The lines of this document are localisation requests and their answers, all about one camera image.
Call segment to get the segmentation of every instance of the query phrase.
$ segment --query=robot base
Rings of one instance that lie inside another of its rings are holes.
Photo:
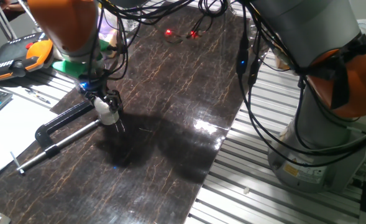
[[[333,116],[329,117],[337,123],[349,126]],[[307,151],[297,140],[295,133],[295,119],[280,134],[280,140],[296,149]],[[311,92],[304,92],[302,107],[299,116],[298,131],[300,137],[311,149],[322,149],[347,144],[364,136],[346,128],[337,126],[325,118],[317,106]],[[340,156],[309,156],[294,152],[277,142],[273,142],[276,150],[289,159],[302,164],[322,164],[337,159]],[[268,150],[268,163],[278,179],[284,184],[303,192],[341,192],[352,180],[354,174],[363,165],[366,159],[366,147],[353,155],[324,167],[302,167],[294,165]]]

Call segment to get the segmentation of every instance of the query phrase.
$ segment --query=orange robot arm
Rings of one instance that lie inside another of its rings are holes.
[[[69,62],[88,62],[96,40],[94,0],[28,0],[32,15]]]

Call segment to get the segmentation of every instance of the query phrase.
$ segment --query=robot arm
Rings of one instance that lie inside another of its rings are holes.
[[[335,114],[346,118],[366,115],[366,30],[360,30],[349,1],[253,0],[251,3],[300,68],[319,68],[318,73],[325,76],[328,71],[324,68],[330,66],[328,60],[348,58],[342,68],[342,72],[347,70],[347,74],[342,74],[343,82],[346,79],[342,89],[336,88],[341,80],[335,74],[319,78],[308,70],[309,80]],[[347,98],[341,103],[332,102],[339,94]]]

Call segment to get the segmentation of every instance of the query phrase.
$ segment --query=black cable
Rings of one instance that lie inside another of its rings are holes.
[[[245,104],[246,104],[246,107],[248,110],[250,110],[250,98],[251,98],[251,91],[252,89],[249,88],[249,93],[248,93],[248,99],[249,100],[246,100],[246,95],[244,93],[243,90],[243,86],[242,86],[242,79],[240,79],[240,89],[241,89],[241,92],[243,93],[243,96],[244,96],[244,101],[245,101]],[[252,122],[252,124],[254,124],[254,118],[252,115],[249,114],[249,118],[250,118],[250,121]],[[328,165],[331,165],[331,164],[334,164],[336,162],[339,162],[351,155],[353,155],[354,153],[356,153],[357,151],[361,150],[364,146],[366,146],[366,141],[364,141],[361,145],[361,147],[358,147],[356,150],[353,150],[353,151],[350,151],[348,152],[346,155],[342,156],[342,157],[339,157],[337,159],[334,159],[332,161],[329,161],[329,162],[324,162],[322,164],[313,164],[313,165],[309,165],[309,164],[301,164],[299,162],[296,162],[296,161],[293,161],[289,158],[287,158],[285,155],[283,155],[281,152],[279,152],[278,150],[276,150],[263,136],[262,134],[260,133],[260,131],[257,129],[256,125],[253,125],[256,133],[260,136],[260,138],[264,141],[264,143],[272,150],[274,151],[275,153],[277,153],[279,156],[281,156],[282,158],[284,158],[284,160],[292,163],[292,164],[295,164],[295,165],[298,165],[298,166],[302,166],[302,167],[322,167],[322,166],[328,166]]]
[[[271,67],[269,64],[265,63],[265,62],[264,62],[264,60],[263,60],[261,57],[259,57],[258,59],[260,59],[260,60],[262,61],[262,63],[263,63],[264,65],[266,65],[268,68],[271,68],[272,70],[274,70],[274,71],[276,71],[276,72],[287,72],[287,71],[291,70],[290,68],[288,68],[288,69],[284,69],[284,70],[279,70],[279,69],[273,68],[273,67]]]
[[[254,46],[256,46],[257,44],[257,49],[254,49],[254,53],[256,55],[256,60],[259,58],[259,48],[260,48],[260,36],[261,36],[261,30],[262,28],[260,27],[260,24],[257,22],[257,18],[254,17],[254,21],[255,23],[257,24],[257,28],[258,28],[258,31],[257,31],[257,34],[256,34],[256,37],[255,37],[255,43],[254,43]],[[257,72],[257,70],[253,70],[252,71],[252,68],[251,68],[251,73],[249,74],[250,75],[250,78],[251,77],[256,77],[257,75],[254,75],[254,72]],[[237,67],[237,73],[239,75],[239,77],[241,77],[242,79],[242,74],[238,72],[238,67]],[[254,81],[252,80],[251,82],[249,82],[250,85],[250,89],[252,87],[252,85],[255,83],[255,78],[254,78]],[[336,151],[336,152],[327,152],[327,153],[321,153],[321,152],[306,152],[306,151],[300,151],[300,150],[297,150],[287,144],[285,144],[284,142],[281,142],[279,139],[277,139],[275,136],[273,136],[271,133],[269,133],[267,131],[267,129],[265,129],[260,123],[259,121],[257,121],[257,119],[255,118],[254,114],[249,110],[249,115],[251,117],[251,121],[252,121],[252,124],[254,125],[254,127],[257,129],[255,123],[253,123],[253,121],[256,122],[256,124],[258,124],[262,129],[263,131],[265,131],[271,138],[273,138],[274,140],[276,140],[279,144],[287,147],[288,149],[291,149],[293,151],[296,151],[296,152],[299,152],[299,153],[302,153],[302,154],[310,154],[310,155],[313,155],[313,156],[336,156],[336,155],[341,155],[341,154],[345,154],[345,153],[351,153],[351,152],[354,152],[356,149],[358,149],[358,146],[360,145],[364,145],[366,143],[366,138],[360,142],[359,144],[356,144],[354,146],[351,146],[351,147],[347,147],[347,148],[344,148],[342,147],[340,150]]]
[[[104,8],[101,7],[100,20],[99,20],[99,23],[98,23],[96,35],[94,37],[93,46],[91,48],[91,52],[90,52],[90,56],[89,56],[89,66],[88,66],[88,80],[89,80],[89,84],[91,83],[91,79],[90,79],[90,76],[91,76],[91,68],[92,68],[92,63],[93,63],[94,51],[96,50],[96,46],[97,46],[98,34],[100,33],[101,22],[103,21],[103,15],[104,15]]]
[[[139,33],[140,27],[141,27],[141,23],[139,23],[139,25],[137,26],[136,31],[135,31],[132,39],[130,40],[130,43],[127,44],[126,49],[128,49],[133,44],[134,39],[137,37],[137,34]]]
[[[299,128],[298,128],[298,123],[299,123],[299,120],[300,120],[300,111],[301,111],[301,104],[303,103],[303,95],[304,95],[304,88],[305,88],[305,85],[304,85],[304,80],[303,78],[300,78],[299,80],[299,87],[300,87],[300,97],[299,97],[299,103],[298,103],[298,106],[297,106],[297,110],[296,110],[296,116],[295,116],[295,123],[293,124],[294,126],[294,129],[295,129],[295,134],[296,134],[296,138],[297,140],[299,141],[299,143],[307,148],[307,149],[311,149],[310,147],[307,146],[306,143],[304,143],[304,141],[301,139],[301,136],[300,136],[300,132],[299,132]]]
[[[126,33],[125,33],[125,27],[123,25],[123,21],[122,19],[117,16],[117,19],[118,19],[118,23],[121,27],[121,31],[122,31],[122,39],[123,39],[123,42],[124,42],[124,46],[127,46],[127,40],[126,40]],[[108,75],[108,80],[113,80],[113,81],[118,81],[118,80],[121,80],[125,77],[125,74],[127,72],[127,66],[129,65],[129,51],[128,51],[128,48],[126,48],[126,52],[124,54],[124,57],[123,57],[123,63],[121,64],[121,66],[119,66],[119,68],[115,69],[113,72],[111,72],[109,75]],[[112,75],[114,72],[118,71],[119,69],[122,68],[122,66],[125,66],[125,70],[123,72],[123,74],[118,77],[118,78],[113,78],[113,77],[109,77],[110,75]]]

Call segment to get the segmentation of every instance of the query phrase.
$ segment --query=marble pattern surface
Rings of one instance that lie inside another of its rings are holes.
[[[158,29],[188,33],[200,17],[186,7]],[[13,224],[184,222],[242,102],[235,74],[242,18],[227,13],[202,38],[178,45],[150,26],[139,35],[126,78],[109,82],[124,102],[117,125],[92,131],[25,177],[14,164],[0,173],[0,212]],[[74,90],[53,110],[81,101]],[[52,137],[94,119],[91,111]],[[35,142],[19,160],[40,152]]]

